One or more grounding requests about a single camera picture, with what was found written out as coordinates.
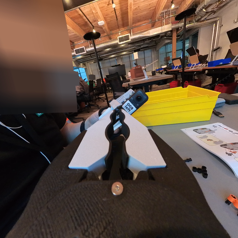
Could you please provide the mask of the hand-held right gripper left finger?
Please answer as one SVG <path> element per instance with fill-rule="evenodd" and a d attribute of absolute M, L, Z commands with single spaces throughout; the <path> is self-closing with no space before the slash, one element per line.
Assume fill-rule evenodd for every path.
<path fill-rule="evenodd" d="M 113 165 L 112 142 L 114 111 L 109 112 L 85 131 L 68 167 L 93 172 L 96 179 L 102 179 L 104 171 L 110 173 Z"/>

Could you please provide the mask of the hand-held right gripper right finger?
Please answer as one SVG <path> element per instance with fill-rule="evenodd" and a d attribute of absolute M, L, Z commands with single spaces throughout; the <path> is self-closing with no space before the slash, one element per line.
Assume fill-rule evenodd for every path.
<path fill-rule="evenodd" d="M 125 141 L 125 147 L 129 156 L 127 168 L 133 172 L 133 179 L 136 179 L 140 171 L 166 167 L 166 163 L 147 127 L 124 109 L 122 109 L 122 113 L 125 116 L 124 123 L 129 128 L 129 137 Z"/>

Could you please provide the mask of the person's left forearm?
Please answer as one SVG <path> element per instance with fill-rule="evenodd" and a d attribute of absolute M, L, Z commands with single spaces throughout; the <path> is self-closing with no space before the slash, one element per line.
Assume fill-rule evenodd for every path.
<path fill-rule="evenodd" d="M 70 144 L 81 133 L 81 123 L 82 121 L 78 123 L 68 123 L 66 121 L 64 126 L 60 129 L 61 134 L 67 142 L 67 145 Z"/>

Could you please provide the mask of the grey background desk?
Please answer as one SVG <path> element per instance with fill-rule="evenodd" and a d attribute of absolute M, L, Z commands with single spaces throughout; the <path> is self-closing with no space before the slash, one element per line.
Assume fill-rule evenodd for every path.
<path fill-rule="evenodd" d="M 129 82 L 125 82 L 122 84 L 123 87 L 130 87 L 130 88 L 145 88 L 145 92 L 149 92 L 150 85 L 166 85 L 168 79 L 172 79 L 173 75 L 166 75 L 166 74 L 159 74 L 158 76 L 151 76 L 149 75 L 148 78 L 138 77 L 135 79 L 130 79 Z"/>

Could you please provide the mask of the wooden background desk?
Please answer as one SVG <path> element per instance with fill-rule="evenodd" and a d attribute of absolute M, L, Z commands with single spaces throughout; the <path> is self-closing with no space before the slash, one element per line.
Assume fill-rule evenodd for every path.
<path fill-rule="evenodd" d="M 184 73 L 185 74 L 193 74 L 195 72 L 202 72 L 204 73 L 205 71 L 215 71 L 218 73 L 220 73 L 221 71 L 225 71 L 225 73 L 227 73 L 228 71 L 234 71 L 234 70 L 237 70 L 238 69 L 238 65 L 230 65 L 230 64 L 227 64 L 227 65 L 219 65 L 219 66 L 213 66 L 213 67 L 186 67 L 184 69 Z"/>

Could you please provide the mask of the person's left hand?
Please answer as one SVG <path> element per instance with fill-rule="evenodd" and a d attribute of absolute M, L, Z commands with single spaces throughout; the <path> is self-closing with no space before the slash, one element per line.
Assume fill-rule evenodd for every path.
<path fill-rule="evenodd" d="M 94 123 L 96 123 L 99 120 L 99 117 L 108 109 L 108 107 L 101 108 L 100 110 L 97 110 L 92 115 L 90 115 L 84 123 L 81 124 L 80 130 L 87 130 L 89 127 L 91 127 Z"/>

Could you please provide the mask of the brown bag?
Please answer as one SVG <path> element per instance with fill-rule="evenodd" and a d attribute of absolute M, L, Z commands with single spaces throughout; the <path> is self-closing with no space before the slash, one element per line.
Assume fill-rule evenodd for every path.
<path fill-rule="evenodd" d="M 142 66 L 138 65 L 138 66 L 133 67 L 130 70 L 130 75 L 131 75 L 132 79 L 143 77 L 144 73 L 143 73 L 143 70 L 142 70 Z"/>

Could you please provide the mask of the black office chair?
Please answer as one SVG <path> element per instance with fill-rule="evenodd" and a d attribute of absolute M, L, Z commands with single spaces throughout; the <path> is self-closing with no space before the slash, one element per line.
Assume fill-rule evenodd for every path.
<path fill-rule="evenodd" d="M 107 82 L 110 84 L 112 88 L 113 98 L 115 100 L 126 92 L 125 88 L 122 86 L 122 81 L 118 72 L 115 72 L 110 75 L 106 75 L 105 79 L 107 80 Z"/>

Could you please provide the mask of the black monitor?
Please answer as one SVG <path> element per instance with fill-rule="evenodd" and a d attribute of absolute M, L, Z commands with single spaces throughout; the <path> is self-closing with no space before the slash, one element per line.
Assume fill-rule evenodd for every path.
<path fill-rule="evenodd" d="M 119 76 L 121 76 L 121 75 L 125 76 L 126 75 L 125 65 L 124 64 L 122 64 L 122 65 L 115 65 L 114 67 L 109 67 L 108 68 L 109 75 L 114 74 L 116 72 L 118 72 Z"/>

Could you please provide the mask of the yellow plastic bin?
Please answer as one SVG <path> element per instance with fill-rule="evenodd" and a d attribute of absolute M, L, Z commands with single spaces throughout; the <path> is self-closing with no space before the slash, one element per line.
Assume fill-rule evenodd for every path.
<path fill-rule="evenodd" d="M 189 85 L 146 94 L 148 101 L 132 116 L 148 127 L 209 121 L 220 92 Z"/>

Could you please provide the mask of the black pole with disc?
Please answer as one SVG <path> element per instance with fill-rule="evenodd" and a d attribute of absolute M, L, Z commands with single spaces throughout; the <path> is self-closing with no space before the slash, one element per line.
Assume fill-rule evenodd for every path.
<path fill-rule="evenodd" d="M 196 11 L 196 8 L 189 8 L 187 10 L 182 11 L 179 13 L 176 17 L 176 21 L 180 21 L 183 19 L 183 46 L 182 46 L 182 73 L 181 73 L 181 79 L 182 79 L 182 88 L 184 87 L 184 70 L 185 70 L 185 41 L 186 41 L 186 18 L 193 15 Z"/>
<path fill-rule="evenodd" d="M 97 54 L 96 44 L 95 44 L 95 40 L 99 39 L 100 36 L 101 36 L 100 33 L 97 32 L 93 28 L 93 31 L 86 33 L 83 36 L 83 38 L 85 40 L 92 41 L 92 44 L 93 44 L 93 47 L 94 47 L 94 51 L 95 51 L 95 55 L 96 55 L 96 60 L 97 60 L 98 68 L 99 68 L 99 72 L 100 72 L 100 78 L 101 78 L 101 81 L 102 81 L 102 84 L 103 84 L 103 90 L 104 90 L 106 102 L 107 102 L 107 105 L 110 106 L 109 105 L 109 100 L 108 100 L 108 97 L 107 97 L 106 86 L 105 86 L 105 83 L 104 83 L 104 80 L 103 80 L 103 75 L 102 75 L 102 71 L 101 71 L 101 67 L 100 67 L 99 57 L 98 57 L 98 54 Z"/>

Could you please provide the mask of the black toy connector piece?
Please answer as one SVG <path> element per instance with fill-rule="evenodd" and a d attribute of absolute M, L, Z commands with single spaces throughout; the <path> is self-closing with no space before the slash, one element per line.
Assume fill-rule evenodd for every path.
<path fill-rule="evenodd" d="M 195 166 L 192 167 L 192 171 L 193 172 L 197 172 L 199 174 L 202 174 L 202 176 L 204 178 L 207 178 L 208 177 L 208 174 L 207 174 L 207 167 L 206 166 L 202 166 L 201 168 L 197 168 Z"/>

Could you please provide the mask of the white instruction booklet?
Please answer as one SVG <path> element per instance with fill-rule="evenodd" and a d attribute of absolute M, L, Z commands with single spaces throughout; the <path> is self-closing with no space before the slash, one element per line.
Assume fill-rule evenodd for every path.
<path fill-rule="evenodd" d="M 238 131 L 222 123 L 190 127 L 181 131 L 223 160 L 238 177 Z"/>

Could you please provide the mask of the person's black jacket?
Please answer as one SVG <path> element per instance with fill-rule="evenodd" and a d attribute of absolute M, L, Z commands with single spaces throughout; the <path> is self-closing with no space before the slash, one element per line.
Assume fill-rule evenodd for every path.
<path fill-rule="evenodd" d="M 67 146 L 64 113 L 0 115 L 0 237 L 24 211 L 40 177 Z"/>

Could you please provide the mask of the blue plastic bin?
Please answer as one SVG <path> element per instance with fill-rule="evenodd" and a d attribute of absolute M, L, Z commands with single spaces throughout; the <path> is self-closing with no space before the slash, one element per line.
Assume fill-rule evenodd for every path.
<path fill-rule="evenodd" d="M 232 61 L 231 58 L 210 61 L 210 62 L 208 62 L 208 67 L 215 67 L 215 66 L 219 66 L 219 65 L 230 64 L 231 61 Z"/>

